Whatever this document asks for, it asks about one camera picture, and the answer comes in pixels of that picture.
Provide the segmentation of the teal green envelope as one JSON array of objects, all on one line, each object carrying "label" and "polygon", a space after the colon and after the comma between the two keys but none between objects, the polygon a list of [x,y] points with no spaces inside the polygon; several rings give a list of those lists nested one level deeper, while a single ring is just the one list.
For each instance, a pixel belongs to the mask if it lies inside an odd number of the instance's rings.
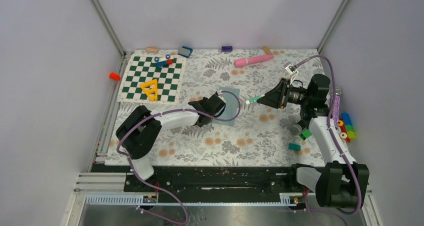
[{"label": "teal green envelope", "polygon": [[[224,90],[224,91],[229,91],[234,93],[237,97],[240,96],[240,89],[239,88],[231,88],[231,87],[224,87],[221,86],[219,88],[220,90]],[[232,117],[234,117],[238,111],[238,102],[237,100],[229,93],[224,93],[222,95],[225,99],[226,102],[226,107],[225,110],[223,112],[222,115],[220,115],[218,118],[219,119],[230,119]],[[236,120],[232,120],[232,121],[219,121],[219,120],[212,120],[213,124],[217,124],[217,125],[223,125],[223,126],[229,126],[229,127],[234,127],[236,124]]]}]

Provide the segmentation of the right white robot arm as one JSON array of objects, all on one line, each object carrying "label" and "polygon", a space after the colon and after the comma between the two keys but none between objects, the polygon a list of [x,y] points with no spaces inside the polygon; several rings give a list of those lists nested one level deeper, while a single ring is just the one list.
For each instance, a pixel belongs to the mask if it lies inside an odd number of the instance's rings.
[{"label": "right white robot arm", "polygon": [[369,169],[357,163],[341,137],[337,134],[331,113],[326,104],[330,79],[323,74],[312,76],[308,87],[295,87],[282,78],[270,91],[257,100],[258,104],[283,109],[287,104],[300,106],[297,123],[302,131],[309,130],[321,151],[323,169],[295,164],[287,177],[287,187],[299,192],[304,187],[315,193],[321,207],[359,210],[365,199]]}]

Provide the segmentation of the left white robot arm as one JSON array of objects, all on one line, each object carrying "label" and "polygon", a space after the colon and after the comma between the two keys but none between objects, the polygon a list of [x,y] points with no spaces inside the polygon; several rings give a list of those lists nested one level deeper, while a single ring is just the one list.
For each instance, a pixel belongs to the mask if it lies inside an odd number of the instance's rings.
[{"label": "left white robot arm", "polygon": [[155,186],[154,169],[148,154],[160,133],[186,126],[201,128],[219,117],[225,107],[226,101],[218,93],[166,112],[153,113],[144,105],[136,107],[115,132],[126,150],[131,168],[138,174],[136,185],[144,192]]}]

